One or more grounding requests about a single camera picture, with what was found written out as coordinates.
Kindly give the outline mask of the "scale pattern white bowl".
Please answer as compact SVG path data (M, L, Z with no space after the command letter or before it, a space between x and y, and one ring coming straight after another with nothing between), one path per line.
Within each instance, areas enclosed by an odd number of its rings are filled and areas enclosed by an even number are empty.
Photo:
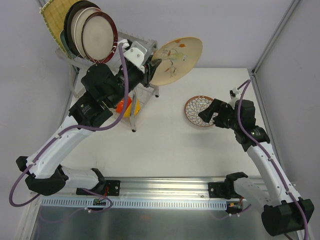
M199 117L199 113L209 107L212 101L213 99L211 97L205 95L196 95L191 97L184 105L184 115L186 119L197 127L213 127L214 123L212 120L207 123Z

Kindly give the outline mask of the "beige bird round plate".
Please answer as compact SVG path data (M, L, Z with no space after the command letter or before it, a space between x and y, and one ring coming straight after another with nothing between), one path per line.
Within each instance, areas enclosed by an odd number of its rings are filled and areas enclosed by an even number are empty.
M188 74L199 61L203 42L197 37L181 37L163 45L152 56L157 64L151 85L164 86L176 82Z

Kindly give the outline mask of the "dark red rimmed plate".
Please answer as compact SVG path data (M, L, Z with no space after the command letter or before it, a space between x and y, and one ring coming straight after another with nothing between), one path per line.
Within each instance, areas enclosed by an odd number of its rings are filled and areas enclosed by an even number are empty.
M90 14L82 27L81 45L90 61L104 64L111 60L118 46L113 19L103 11Z

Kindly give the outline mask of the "light blue divided plate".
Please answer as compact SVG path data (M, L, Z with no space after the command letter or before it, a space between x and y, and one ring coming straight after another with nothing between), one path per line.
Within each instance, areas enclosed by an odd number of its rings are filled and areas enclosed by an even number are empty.
M67 43L66 43L65 34L64 34L64 31L63 31L63 30L60 32L59 38L60 38L61 44L62 44L62 46L63 46L63 48L64 48L64 52L68 55L68 54L69 54L69 53L68 53L69 47L68 47L68 45L67 45Z

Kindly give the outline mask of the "pink white round plate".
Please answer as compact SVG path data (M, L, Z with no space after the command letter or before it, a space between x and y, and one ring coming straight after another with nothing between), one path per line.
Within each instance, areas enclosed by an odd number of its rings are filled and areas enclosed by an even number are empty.
M72 22L71 22L71 36L73 43L76 47L76 50L78 53L76 53L77 56L81 56L83 58L86 58L86 54L84 51L84 48L82 46L82 29L84 26L84 23L86 19L93 13L100 12L101 9L97 7L88 7L83 8L76 12Z

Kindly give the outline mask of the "black rimmed round plate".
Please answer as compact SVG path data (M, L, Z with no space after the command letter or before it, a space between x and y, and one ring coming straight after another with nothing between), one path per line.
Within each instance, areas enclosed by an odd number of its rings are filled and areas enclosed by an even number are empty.
M70 47L70 39L69 39L69 25L70 25L70 12L68 12L65 16L63 23L63 36L64 36L64 47L69 56L72 55L71 47Z

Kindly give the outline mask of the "woven bamboo tray plate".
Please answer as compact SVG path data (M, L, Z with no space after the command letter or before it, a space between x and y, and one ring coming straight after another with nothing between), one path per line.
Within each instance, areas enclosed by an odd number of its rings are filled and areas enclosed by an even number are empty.
M64 29L64 21L67 12L77 0L49 0L41 9L40 14L58 47L67 53L60 39L60 34Z

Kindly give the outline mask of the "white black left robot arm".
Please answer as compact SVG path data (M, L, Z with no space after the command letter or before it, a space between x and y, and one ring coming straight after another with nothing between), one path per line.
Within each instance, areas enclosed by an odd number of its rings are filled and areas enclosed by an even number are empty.
M103 129L102 125L113 116L111 110L138 84L149 85L161 62L148 58L142 72L126 59L117 74L103 63L90 66L81 79L85 93L69 109L56 133L39 152L16 160L19 170L27 173L28 189L43 196L64 188L76 189L78 195L103 195L107 184L97 168L79 170L61 163L80 142Z

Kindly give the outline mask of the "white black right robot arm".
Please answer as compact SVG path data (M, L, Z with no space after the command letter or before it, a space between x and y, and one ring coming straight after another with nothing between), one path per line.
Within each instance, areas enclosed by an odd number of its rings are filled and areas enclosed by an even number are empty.
M209 190L224 199L245 198L261 214L262 224L271 236L304 231L315 210L310 199L303 199L281 168L266 131L256 124L255 106L250 100L232 104L214 99L199 117L218 128L231 129L236 141L252 159L267 192L256 186L244 172L226 175L224 182L210 183Z

